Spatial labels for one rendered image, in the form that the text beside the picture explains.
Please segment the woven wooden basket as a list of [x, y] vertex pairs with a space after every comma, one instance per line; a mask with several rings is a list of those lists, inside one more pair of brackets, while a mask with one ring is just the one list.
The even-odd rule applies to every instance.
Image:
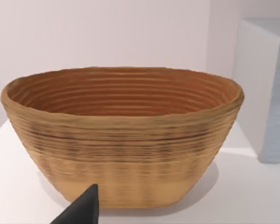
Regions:
[[225, 141], [244, 92], [229, 78], [162, 67], [88, 67], [17, 78], [0, 100], [43, 175], [73, 202], [105, 208], [180, 201]]

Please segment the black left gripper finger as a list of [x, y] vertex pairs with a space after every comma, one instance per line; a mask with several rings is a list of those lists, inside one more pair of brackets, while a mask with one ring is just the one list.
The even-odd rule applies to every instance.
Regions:
[[51, 224], [98, 224], [98, 218], [98, 185], [93, 184], [60, 213]]

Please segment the pale blue box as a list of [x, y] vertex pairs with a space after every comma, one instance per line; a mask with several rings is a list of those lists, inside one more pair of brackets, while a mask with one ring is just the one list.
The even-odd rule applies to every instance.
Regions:
[[263, 163], [280, 164], [280, 46], [269, 104], [266, 131], [259, 160]]

